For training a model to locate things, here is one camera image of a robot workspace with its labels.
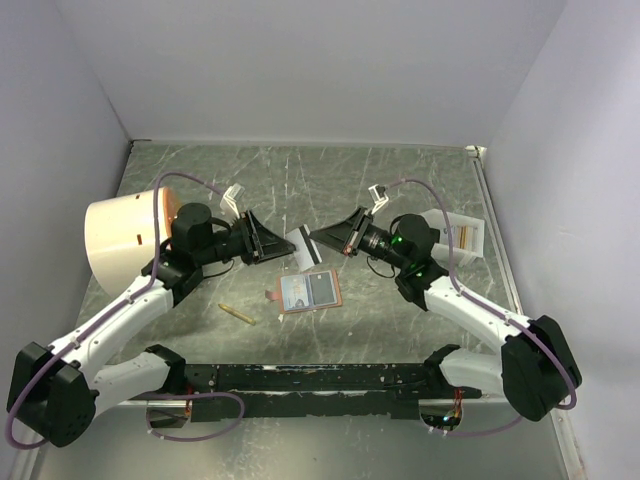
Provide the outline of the white magnetic stripe card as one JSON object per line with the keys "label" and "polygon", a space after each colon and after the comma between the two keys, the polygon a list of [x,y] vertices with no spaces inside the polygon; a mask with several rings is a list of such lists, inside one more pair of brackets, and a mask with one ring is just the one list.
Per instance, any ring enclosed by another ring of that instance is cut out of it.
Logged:
{"label": "white magnetic stripe card", "polygon": [[285,239],[295,246],[294,258],[301,272],[322,263],[322,257],[315,241],[310,237],[307,224],[294,228],[285,235]]}

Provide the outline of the black credit card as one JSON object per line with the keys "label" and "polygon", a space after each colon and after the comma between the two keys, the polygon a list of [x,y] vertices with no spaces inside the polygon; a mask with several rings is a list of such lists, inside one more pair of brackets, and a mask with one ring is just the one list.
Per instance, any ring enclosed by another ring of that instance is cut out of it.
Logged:
{"label": "black credit card", "polygon": [[310,291],[315,306],[334,305],[337,294],[331,271],[312,273],[309,276]]}

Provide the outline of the silver VIP card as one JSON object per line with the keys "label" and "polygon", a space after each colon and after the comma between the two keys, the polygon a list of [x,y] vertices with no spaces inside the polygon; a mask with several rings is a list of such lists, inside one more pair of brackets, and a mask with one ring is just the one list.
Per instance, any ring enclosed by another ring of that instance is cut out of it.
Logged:
{"label": "silver VIP card", "polygon": [[287,275],[280,279],[281,299],[285,312],[310,308],[311,291],[306,275]]}

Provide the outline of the brown leather card holder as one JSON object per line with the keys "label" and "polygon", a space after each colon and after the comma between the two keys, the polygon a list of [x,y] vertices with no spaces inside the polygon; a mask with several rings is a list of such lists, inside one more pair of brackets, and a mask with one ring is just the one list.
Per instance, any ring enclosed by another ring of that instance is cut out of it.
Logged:
{"label": "brown leather card holder", "polygon": [[336,308],[343,305],[335,269],[283,275],[264,296],[279,305],[282,314]]}

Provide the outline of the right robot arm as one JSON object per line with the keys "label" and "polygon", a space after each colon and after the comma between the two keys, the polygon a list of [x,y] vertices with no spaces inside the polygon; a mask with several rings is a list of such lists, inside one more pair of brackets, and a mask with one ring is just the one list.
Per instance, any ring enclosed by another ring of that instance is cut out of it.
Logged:
{"label": "right robot arm", "polygon": [[577,403],[582,375],[556,320],[531,319],[477,295],[432,257],[439,233],[417,214],[396,217],[388,229],[364,208],[311,232],[312,240],[345,256],[364,252],[394,267],[405,301],[445,317],[479,339],[490,354],[453,345],[424,374],[426,390],[443,398],[457,387],[501,395],[523,418],[539,421]]}

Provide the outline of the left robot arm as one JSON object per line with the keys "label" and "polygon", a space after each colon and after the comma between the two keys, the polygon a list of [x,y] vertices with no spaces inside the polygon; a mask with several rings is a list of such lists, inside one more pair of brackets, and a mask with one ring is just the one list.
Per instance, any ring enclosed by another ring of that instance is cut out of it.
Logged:
{"label": "left robot arm", "polygon": [[153,345],[117,365],[108,361],[143,327],[185,300],[203,281],[205,266],[235,258],[259,264],[294,250],[250,211],[227,223],[204,204],[180,207],[168,239],[156,242],[150,263],[119,297],[69,334],[19,351],[7,399],[6,440],[27,449],[13,436],[13,424],[20,421],[42,442],[64,447],[125,400],[183,395],[186,361],[166,347]]}

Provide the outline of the stack of cards in box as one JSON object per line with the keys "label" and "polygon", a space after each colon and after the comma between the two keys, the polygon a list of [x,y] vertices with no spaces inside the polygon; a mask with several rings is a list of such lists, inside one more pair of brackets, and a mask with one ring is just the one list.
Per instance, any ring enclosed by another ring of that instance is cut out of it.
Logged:
{"label": "stack of cards in box", "polygon": [[474,225],[456,225],[451,228],[454,247],[462,250],[475,250],[479,238],[479,229]]}

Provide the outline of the white card storage box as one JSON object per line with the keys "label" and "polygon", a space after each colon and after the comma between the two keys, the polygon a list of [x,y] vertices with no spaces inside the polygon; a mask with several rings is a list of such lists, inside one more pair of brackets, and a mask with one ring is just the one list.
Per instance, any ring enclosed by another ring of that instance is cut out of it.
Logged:
{"label": "white card storage box", "polygon": [[435,260],[448,263],[449,240],[452,240],[453,259],[457,266],[464,267],[484,257],[485,221],[479,218],[448,212],[450,228],[439,209],[422,213],[428,225],[437,231],[436,243],[431,255]]}

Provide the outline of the gold pencil stick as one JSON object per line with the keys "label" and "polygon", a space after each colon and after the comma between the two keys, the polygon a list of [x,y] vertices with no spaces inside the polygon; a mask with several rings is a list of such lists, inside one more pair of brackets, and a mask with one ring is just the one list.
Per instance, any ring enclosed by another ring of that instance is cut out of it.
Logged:
{"label": "gold pencil stick", "polygon": [[226,304],[222,304],[222,303],[219,303],[218,307],[222,311],[224,311],[227,314],[233,316],[234,318],[237,318],[237,319],[239,319],[239,320],[241,320],[241,321],[243,321],[243,322],[245,322],[245,323],[247,323],[249,325],[252,325],[252,326],[256,325],[256,320],[255,319],[253,319],[252,317],[250,317],[250,316],[238,311],[237,309],[234,309],[234,308],[232,308],[232,307],[230,307],[230,306],[228,306]]}

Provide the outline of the white cylinder toy with studs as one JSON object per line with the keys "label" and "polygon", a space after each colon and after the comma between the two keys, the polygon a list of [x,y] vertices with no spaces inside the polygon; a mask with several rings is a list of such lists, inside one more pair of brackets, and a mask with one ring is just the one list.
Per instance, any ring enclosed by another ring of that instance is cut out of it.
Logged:
{"label": "white cylinder toy with studs", "polygon": [[85,213],[85,251],[93,276],[111,297],[120,295],[154,256],[153,206],[160,239],[166,240],[180,202],[169,187],[90,204]]}

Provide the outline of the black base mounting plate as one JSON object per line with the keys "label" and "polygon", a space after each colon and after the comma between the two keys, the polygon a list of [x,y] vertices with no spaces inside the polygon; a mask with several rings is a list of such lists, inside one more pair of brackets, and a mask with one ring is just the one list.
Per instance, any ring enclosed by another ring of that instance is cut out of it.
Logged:
{"label": "black base mounting plate", "polygon": [[417,420],[432,400],[451,405],[456,388],[425,363],[188,364],[180,395],[240,397],[246,418],[382,415]]}

